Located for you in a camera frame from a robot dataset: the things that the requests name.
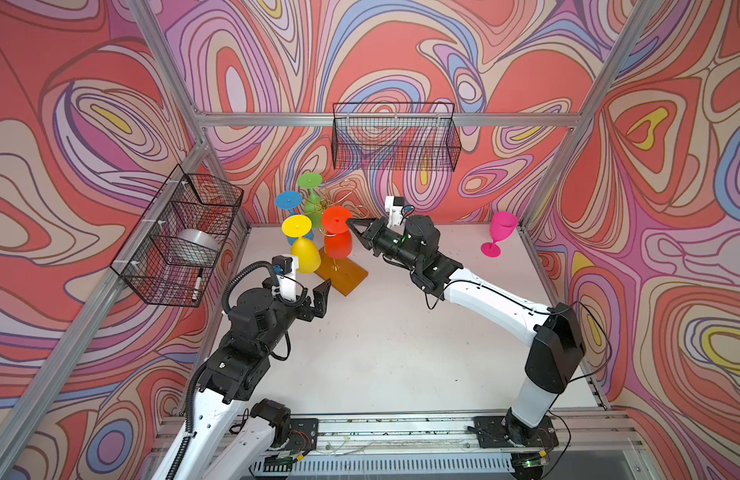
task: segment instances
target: wooden base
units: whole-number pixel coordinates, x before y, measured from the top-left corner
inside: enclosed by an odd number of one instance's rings
[[[321,265],[314,272],[323,280],[332,280],[332,288],[347,296],[362,281],[367,278],[367,271],[348,258],[333,260],[325,253],[325,248],[319,249],[322,259]]]

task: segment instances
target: psychedelic wallpaper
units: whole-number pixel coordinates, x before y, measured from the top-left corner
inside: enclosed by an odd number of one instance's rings
[[[663,3],[532,236],[666,478],[740,479],[740,0]]]
[[[0,422],[192,147],[125,3],[0,2]],[[227,273],[194,310],[122,294],[11,478],[132,478]]]
[[[321,112],[336,101],[452,101],[459,112],[575,112],[631,11],[628,0],[280,2],[174,0],[158,7],[199,110]],[[322,193],[353,190],[378,215],[403,194],[437,222],[519,213],[561,138],[560,128],[460,130],[455,173],[335,171],[331,128],[219,127],[208,136],[248,191],[253,224],[276,224],[281,191],[317,171]]]

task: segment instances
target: white tabletop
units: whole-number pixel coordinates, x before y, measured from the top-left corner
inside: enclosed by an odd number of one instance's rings
[[[479,250],[490,240],[487,225],[437,228],[442,253],[501,288],[549,304],[516,233],[499,243],[498,258],[488,258]],[[315,241],[323,245],[318,234]],[[241,267],[289,250],[280,228],[254,227]],[[373,257],[357,241],[350,258],[367,270],[367,278],[348,296],[332,290],[324,319],[295,321],[289,360],[271,359],[271,369],[252,402],[270,398],[294,414],[511,407],[525,378],[528,347],[462,306],[442,301],[429,311],[406,271]],[[264,278],[265,271],[256,270],[242,280],[231,295],[231,305]],[[322,280],[316,274],[298,274],[298,281],[311,288]],[[228,328],[224,317],[216,346]],[[285,354],[284,341],[276,352]],[[586,381],[578,380],[554,406],[594,408],[596,400]]]

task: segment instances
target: black mesh basket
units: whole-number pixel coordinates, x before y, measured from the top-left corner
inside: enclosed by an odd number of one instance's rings
[[[461,137],[449,102],[343,102],[332,106],[337,170],[450,170]]]
[[[144,241],[114,270],[143,302],[199,306],[243,193],[226,180],[183,173]]]

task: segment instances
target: wire basket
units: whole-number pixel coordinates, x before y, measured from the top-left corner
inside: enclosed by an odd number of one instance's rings
[[[332,120],[337,170],[450,170],[461,138],[449,102],[341,102]]]
[[[199,306],[243,194],[226,180],[183,173],[144,241],[114,270],[145,303]]]

